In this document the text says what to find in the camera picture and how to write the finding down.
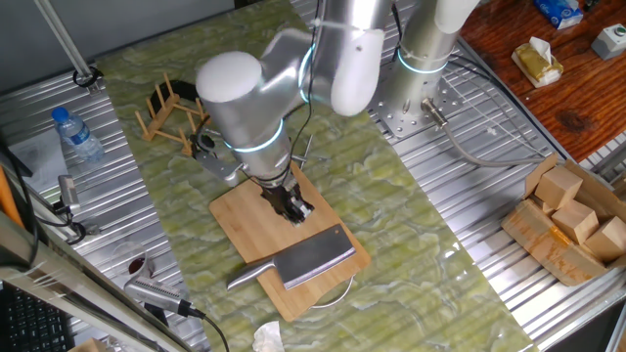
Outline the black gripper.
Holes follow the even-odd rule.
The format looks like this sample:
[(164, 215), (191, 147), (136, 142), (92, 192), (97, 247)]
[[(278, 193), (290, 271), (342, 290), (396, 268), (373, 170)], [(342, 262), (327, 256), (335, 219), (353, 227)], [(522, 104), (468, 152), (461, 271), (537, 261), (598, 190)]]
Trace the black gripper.
[(299, 225), (299, 219), (306, 219), (315, 207), (304, 200), (295, 179), (288, 179), (284, 184), (261, 184), (262, 194), (278, 215), (283, 216), (293, 226)]

